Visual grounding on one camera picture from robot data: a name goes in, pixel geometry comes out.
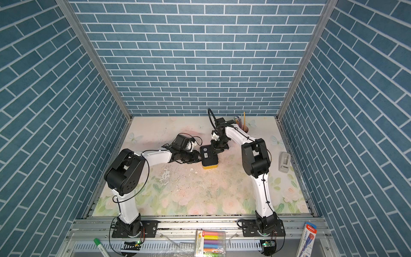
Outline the yellow alarm clock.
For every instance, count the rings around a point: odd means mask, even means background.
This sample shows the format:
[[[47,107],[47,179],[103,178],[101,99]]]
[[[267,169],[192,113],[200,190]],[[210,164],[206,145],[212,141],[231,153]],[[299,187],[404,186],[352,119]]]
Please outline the yellow alarm clock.
[[[214,169],[218,167],[218,155],[215,153],[212,145],[200,147],[201,163],[203,169]]]

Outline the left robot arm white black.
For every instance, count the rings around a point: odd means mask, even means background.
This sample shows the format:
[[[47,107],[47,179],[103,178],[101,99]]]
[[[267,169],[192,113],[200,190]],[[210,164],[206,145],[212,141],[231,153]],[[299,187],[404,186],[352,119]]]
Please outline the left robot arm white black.
[[[201,161],[200,152],[195,148],[202,146],[203,140],[199,136],[180,133],[173,142],[166,143],[159,149],[149,149],[134,152],[128,148],[120,151],[104,175],[108,187],[113,192],[113,202],[118,205],[119,215],[114,228],[124,237],[138,237],[143,233],[141,214],[137,208],[135,197],[138,191],[140,177],[144,170],[150,174],[150,169],[158,164],[176,162],[178,164],[192,164]]]

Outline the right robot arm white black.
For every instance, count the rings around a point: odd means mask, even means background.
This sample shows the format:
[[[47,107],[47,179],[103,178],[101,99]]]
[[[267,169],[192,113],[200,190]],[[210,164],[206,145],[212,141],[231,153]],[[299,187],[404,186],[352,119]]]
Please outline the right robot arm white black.
[[[271,157],[263,139],[255,139],[243,131],[235,121],[226,121],[224,118],[209,116],[213,126],[211,145],[214,153],[219,154],[229,149],[229,141],[241,146],[241,160],[245,173],[252,179],[256,200],[256,226],[262,235],[279,237],[286,235],[283,221],[278,217],[272,204],[268,173],[271,166]]]

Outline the pink pencil cup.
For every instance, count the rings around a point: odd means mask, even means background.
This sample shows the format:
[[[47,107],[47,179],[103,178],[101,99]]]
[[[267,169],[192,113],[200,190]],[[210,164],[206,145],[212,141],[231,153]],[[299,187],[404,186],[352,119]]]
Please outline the pink pencil cup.
[[[248,131],[249,131],[249,128],[248,128],[248,126],[247,125],[245,125],[245,124],[241,124],[240,126],[239,126],[245,133],[248,133]]]

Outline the pencils in cup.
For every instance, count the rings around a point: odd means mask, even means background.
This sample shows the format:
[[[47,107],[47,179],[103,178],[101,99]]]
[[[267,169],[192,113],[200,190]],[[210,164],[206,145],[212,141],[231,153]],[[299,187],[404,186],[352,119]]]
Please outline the pencils in cup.
[[[234,121],[237,123],[237,125],[244,131],[246,128],[246,123],[245,123],[245,117],[246,113],[242,112],[239,115],[234,116]]]

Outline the grey stapler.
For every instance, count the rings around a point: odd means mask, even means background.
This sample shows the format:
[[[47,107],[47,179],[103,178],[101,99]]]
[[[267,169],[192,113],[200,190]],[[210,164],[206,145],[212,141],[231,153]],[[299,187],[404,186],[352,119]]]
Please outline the grey stapler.
[[[288,173],[291,166],[291,155],[287,152],[281,152],[278,161],[278,170],[282,173]]]

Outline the highlighter marker pack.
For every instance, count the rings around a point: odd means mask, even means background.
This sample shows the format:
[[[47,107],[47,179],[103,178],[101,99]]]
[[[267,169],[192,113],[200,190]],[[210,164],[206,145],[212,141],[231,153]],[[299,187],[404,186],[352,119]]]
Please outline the highlighter marker pack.
[[[195,257],[225,257],[226,233],[215,230],[197,230],[195,234]]]

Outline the green marker pen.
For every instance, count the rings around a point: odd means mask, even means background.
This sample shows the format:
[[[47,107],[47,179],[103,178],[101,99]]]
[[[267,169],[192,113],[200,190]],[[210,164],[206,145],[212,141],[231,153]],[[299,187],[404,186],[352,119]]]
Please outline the green marker pen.
[[[110,257],[109,253],[106,251],[106,249],[104,248],[104,246],[102,245],[102,243],[100,242],[98,238],[94,239],[94,243],[103,257]]]

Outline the boxed pen package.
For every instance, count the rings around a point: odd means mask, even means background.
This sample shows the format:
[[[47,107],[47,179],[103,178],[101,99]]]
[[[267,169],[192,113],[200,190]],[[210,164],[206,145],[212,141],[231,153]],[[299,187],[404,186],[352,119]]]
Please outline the boxed pen package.
[[[310,257],[313,251],[315,238],[317,235],[317,226],[306,222],[303,227],[303,232],[296,253],[296,257]]]

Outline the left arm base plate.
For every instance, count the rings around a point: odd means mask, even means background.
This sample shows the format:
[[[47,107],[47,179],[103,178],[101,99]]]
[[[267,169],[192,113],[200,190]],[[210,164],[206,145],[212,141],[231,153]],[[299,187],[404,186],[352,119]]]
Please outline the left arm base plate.
[[[112,238],[154,238],[157,233],[158,221],[135,221],[132,224],[126,224],[117,220],[111,225]]]

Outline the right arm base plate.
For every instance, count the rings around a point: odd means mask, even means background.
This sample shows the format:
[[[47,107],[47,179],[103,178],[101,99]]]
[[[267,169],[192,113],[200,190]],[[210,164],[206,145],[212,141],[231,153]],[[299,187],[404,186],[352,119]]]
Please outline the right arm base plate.
[[[277,220],[275,223],[264,228],[259,225],[256,220],[237,220],[237,226],[242,230],[244,237],[285,237],[286,232],[282,220]]]

